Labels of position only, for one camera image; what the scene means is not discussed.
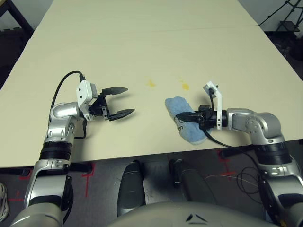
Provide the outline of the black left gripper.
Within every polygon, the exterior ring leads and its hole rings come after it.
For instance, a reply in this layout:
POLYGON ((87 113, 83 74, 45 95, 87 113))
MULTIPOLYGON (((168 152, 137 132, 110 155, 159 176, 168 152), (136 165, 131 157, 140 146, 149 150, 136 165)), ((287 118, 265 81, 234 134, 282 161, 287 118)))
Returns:
POLYGON ((108 95, 119 95, 123 92, 128 91, 128 88, 125 87, 109 87, 102 89, 102 93, 100 93, 94 103, 89 107, 89 112, 92 116, 103 116, 105 120, 115 121, 121 118, 124 118, 130 115, 135 109, 125 109, 116 112, 115 114, 110 114, 106 96, 108 95))

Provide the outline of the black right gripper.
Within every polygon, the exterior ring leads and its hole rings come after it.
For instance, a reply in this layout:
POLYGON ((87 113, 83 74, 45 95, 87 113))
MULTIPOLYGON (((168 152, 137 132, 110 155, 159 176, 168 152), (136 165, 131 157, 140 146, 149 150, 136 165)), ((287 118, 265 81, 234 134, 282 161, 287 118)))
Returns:
POLYGON ((217 111, 210 105, 200 105, 198 112, 182 112, 177 114, 176 117, 184 118, 184 122, 199 123, 199 128, 202 130, 210 130, 217 127, 217 111))

